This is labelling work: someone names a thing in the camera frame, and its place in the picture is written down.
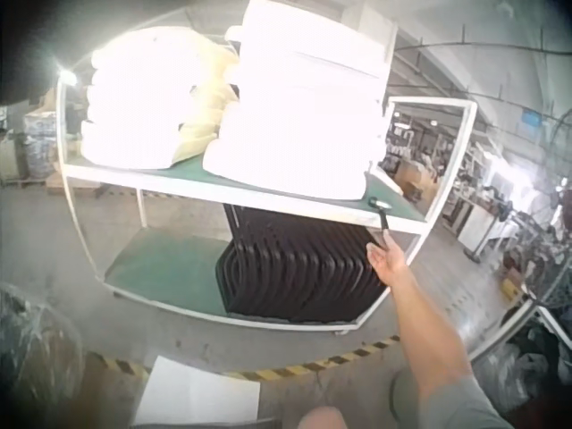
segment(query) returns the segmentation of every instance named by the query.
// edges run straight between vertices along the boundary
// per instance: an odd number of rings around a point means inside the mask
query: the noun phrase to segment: green shelf
[[[83,157],[76,157],[68,161],[63,169],[68,177],[87,181],[100,181],[374,228],[381,226],[380,218],[376,210],[367,204],[367,201],[371,197],[376,197],[391,206],[388,221],[392,230],[421,234],[427,227],[423,215],[414,206],[371,175],[366,195],[362,199],[357,201],[331,200],[302,197],[249,186],[211,174],[205,171],[202,165],[203,156],[196,156],[166,170],[133,171],[101,167]]]
[[[215,264],[228,243],[139,231],[105,273],[105,283],[141,299],[207,315],[226,316]]]

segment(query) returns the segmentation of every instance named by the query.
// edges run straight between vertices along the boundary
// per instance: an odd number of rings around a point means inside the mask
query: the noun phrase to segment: stack of white foam
[[[127,33],[92,56],[82,154],[118,168],[168,168],[201,154],[229,100],[235,54],[183,27]]]
[[[209,172],[315,198],[361,199],[385,150],[383,46],[324,17],[252,0],[240,63],[227,71],[240,101],[208,147]]]

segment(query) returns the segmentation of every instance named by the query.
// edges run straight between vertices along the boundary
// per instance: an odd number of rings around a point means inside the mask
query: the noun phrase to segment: leg
[[[337,408],[320,407],[306,414],[298,429],[348,429],[348,427]]]

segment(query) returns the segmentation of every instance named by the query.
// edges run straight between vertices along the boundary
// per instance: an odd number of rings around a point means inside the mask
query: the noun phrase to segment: stack of black chair frames
[[[224,205],[232,241],[216,264],[229,313],[349,322],[385,289],[366,260],[374,241],[346,223]]]

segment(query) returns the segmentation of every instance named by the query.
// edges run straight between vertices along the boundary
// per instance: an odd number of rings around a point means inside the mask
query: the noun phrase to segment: yellow black hazard tape
[[[344,353],[343,355],[316,360],[314,362],[310,362],[309,364],[286,366],[285,368],[278,369],[262,369],[258,371],[232,371],[223,373],[223,375],[239,378],[241,380],[250,380],[252,382],[271,382],[275,380],[281,380],[283,378],[294,377],[296,375],[317,373],[319,371],[323,371],[324,369],[344,365],[348,362],[353,362],[360,358],[365,358],[366,356],[373,355],[374,353],[377,353],[383,349],[387,349],[388,347],[398,342],[400,342],[399,335],[393,335],[387,340],[369,344],[349,353]],[[151,368],[143,365],[133,364],[132,362],[128,362],[126,360],[103,357],[97,353],[93,353],[93,355],[95,355],[101,362],[103,362],[107,368],[114,371],[120,371],[124,374],[135,375],[144,379],[147,379],[149,374],[151,374]]]

